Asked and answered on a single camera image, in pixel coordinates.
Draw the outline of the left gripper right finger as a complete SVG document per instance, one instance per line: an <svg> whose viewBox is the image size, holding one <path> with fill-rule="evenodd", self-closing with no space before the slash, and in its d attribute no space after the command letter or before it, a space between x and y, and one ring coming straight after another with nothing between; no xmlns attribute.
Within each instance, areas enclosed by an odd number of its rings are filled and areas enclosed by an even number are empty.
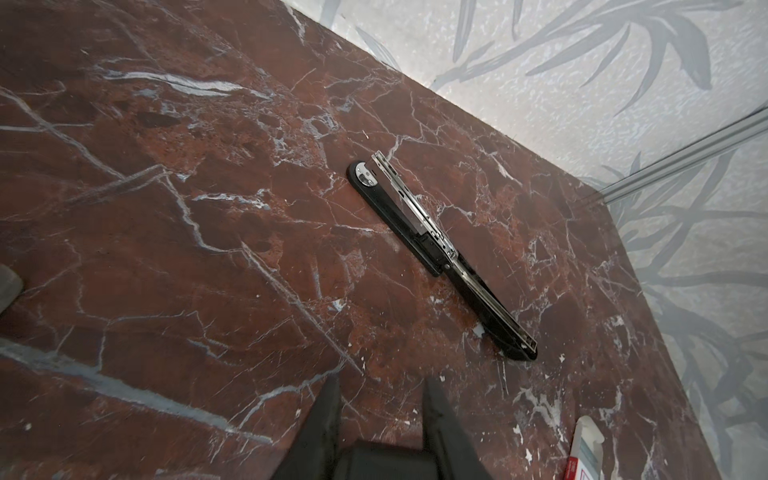
<svg viewBox="0 0 768 480"><path fill-rule="evenodd" d="M433 455L440 479L492 479L440 383L432 377L424 382L422 431L423 449Z"/></svg>

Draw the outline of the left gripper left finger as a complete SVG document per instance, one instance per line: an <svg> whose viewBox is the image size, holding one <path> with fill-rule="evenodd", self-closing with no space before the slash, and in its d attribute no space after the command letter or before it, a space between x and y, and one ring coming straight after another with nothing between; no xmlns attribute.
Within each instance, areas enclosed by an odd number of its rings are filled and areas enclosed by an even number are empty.
<svg viewBox="0 0 768 480"><path fill-rule="evenodd" d="M341 390L338 376L322 386L272 479L331 479L339 452Z"/></svg>

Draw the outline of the red white staple box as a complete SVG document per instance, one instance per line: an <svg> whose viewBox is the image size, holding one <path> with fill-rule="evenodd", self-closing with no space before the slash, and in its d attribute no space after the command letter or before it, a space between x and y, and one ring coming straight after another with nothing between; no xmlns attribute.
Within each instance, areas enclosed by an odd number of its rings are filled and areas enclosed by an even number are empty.
<svg viewBox="0 0 768 480"><path fill-rule="evenodd" d="M576 423L564 480L602 480L605 436L588 415Z"/></svg>

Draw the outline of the black stapler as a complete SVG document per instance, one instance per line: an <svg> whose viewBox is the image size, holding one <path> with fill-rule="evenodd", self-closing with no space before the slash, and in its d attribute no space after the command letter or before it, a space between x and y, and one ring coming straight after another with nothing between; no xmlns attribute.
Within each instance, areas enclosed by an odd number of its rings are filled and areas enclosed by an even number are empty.
<svg viewBox="0 0 768 480"><path fill-rule="evenodd" d="M369 161L351 162L347 178L432 276L447 276L504 356L517 361L537 359L536 340L453 245L382 152L372 154Z"/></svg>

